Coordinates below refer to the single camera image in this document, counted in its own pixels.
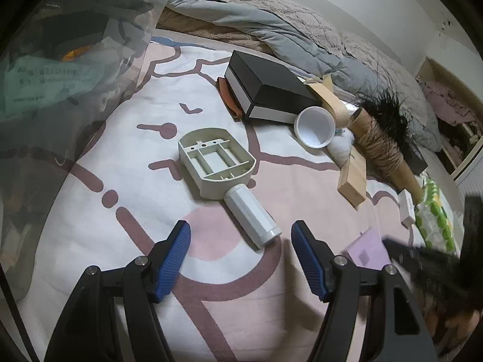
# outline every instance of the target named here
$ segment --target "cat scratching post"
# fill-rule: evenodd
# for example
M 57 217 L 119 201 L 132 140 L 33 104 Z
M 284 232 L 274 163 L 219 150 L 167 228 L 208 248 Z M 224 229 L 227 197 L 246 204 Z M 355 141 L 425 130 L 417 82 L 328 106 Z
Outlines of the cat scratching post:
M 382 174 L 399 191 L 407 189 L 415 204 L 421 203 L 423 190 L 395 141 L 379 128 L 376 120 L 363 108 L 360 108 L 352 115 L 348 128 L 354 133 L 366 157 L 373 160 Z

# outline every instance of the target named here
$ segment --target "cardboard tube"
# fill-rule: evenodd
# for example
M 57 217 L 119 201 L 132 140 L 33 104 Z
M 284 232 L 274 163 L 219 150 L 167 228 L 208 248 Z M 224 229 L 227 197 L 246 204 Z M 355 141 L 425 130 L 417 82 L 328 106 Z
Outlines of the cardboard tube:
M 352 115 L 348 128 L 354 133 L 357 140 L 359 140 L 374 124 L 376 124 L 375 119 L 366 110 L 359 108 Z M 423 189 L 419 186 L 418 181 L 416 181 L 414 174 L 405 160 L 401 162 L 399 167 L 388 178 L 398 190 L 402 191 L 403 189 L 407 189 L 411 193 L 412 200 L 415 204 L 421 203 L 424 194 Z

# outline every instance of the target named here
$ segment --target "blanket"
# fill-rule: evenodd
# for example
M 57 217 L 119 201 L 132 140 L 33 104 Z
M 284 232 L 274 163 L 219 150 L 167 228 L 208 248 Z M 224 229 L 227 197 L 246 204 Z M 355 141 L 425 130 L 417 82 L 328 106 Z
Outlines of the blanket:
M 218 26 L 232 27 L 265 42 L 281 60 L 322 77 L 355 95 L 391 86 L 411 116 L 414 139 L 441 149 L 436 116 L 416 80 L 399 63 L 354 34 L 337 30 L 320 14 L 290 0 L 169 0 L 167 7 Z
M 84 150 L 40 237 L 31 288 L 19 303 L 40 360 L 83 270 L 125 266 L 178 219 L 191 225 L 191 246 L 172 293 L 155 305 L 178 362 L 307 359 L 327 305 L 310 292 L 291 246 L 294 221 L 304 219 L 334 253 L 369 227 L 406 243 L 416 237 L 401 225 L 398 196 L 386 184 L 368 180 L 356 210 L 337 192 L 339 168 L 325 152 L 305 150 L 286 125 L 233 121 L 216 89 L 230 55 L 153 37 L 136 93 Z M 283 231 L 261 251 L 220 202 L 200 197 L 179 163 L 177 141 L 212 126 L 227 129 L 257 160 L 248 187 Z M 364 306 L 350 362 L 359 358 Z M 129 362 L 121 304 L 118 314 Z

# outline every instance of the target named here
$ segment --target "plastic compartment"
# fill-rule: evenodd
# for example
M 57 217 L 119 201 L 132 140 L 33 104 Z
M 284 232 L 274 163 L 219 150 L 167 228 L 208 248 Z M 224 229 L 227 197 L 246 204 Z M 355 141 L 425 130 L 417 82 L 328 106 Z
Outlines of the plastic compartment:
M 187 133 L 179 140 L 178 150 L 205 199 L 221 200 L 231 187 L 247 184 L 255 167 L 255 158 L 221 128 Z

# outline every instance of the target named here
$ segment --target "pink sticky note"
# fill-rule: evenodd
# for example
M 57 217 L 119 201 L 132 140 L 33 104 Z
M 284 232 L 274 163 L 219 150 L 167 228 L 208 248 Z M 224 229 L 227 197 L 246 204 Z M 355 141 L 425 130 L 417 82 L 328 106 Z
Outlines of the pink sticky note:
M 373 228 L 368 229 L 347 246 L 344 252 L 359 267 L 380 271 L 382 267 L 391 263 L 379 233 Z

